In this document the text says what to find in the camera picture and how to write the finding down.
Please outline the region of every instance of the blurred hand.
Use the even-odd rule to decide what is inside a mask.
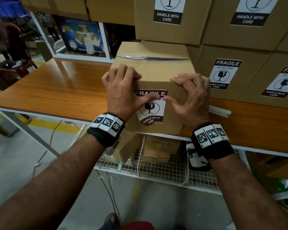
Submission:
[[[101,80],[108,93],[108,112],[119,116],[126,123],[146,102],[160,99],[157,93],[139,97],[133,92],[133,80],[142,76],[133,67],[121,64],[103,75]]]
[[[163,100],[169,102],[175,112],[181,116],[184,124],[193,131],[199,125],[209,122],[210,79],[199,73],[180,73],[178,77],[171,77],[170,81],[183,85],[189,93],[189,99],[184,106],[179,105],[170,96],[163,97]]]

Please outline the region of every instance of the wristband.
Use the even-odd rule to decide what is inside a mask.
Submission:
[[[111,147],[125,128],[124,122],[110,112],[99,115],[87,130],[104,147]]]
[[[204,123],[198,126],[191,139],[198,155],[207,160],[223,158],[235,152],[220,124]]]

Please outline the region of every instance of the red chair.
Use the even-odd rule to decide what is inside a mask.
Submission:
[[[29,74],[28,68],[32,66],[37,68],[37,66],[32,61],[28,47],[22,38],[23,33],[19,27],[13,23],[4,23],[4,25],[8,34],[8,45],[6,45],[6,52],[3,53],[4,57],[9,59],[8,54],[10,54],[14,61],[23,59],[26,60],[26,62],[22,66],[15,69],[0,68],[0,76],[3,77],[4,73],[14,73],[17,74],[20,78],[23,78]]]

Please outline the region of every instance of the forearm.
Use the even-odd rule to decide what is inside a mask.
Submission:
[[[235,154],[209,162],[238,230],[288,229],[288,215]]]
[[[0,207],[0,229],[57,229],[104,150],[84,135]]]

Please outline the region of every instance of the wire mesh shelf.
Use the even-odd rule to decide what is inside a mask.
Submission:
[[[82,137],[87,127],[83,125],[80,128],[70,147]],[[108,162],[103,154],[94,169],[222,195],[213,170],[207,172],[190,170],[188,162],[181,159],[179,153],[171,155],[166,164],[143,162],[142,148],[143,145],[134,154],[134,166]],[[235,152],[248,166],[245,152],[237,149]]]

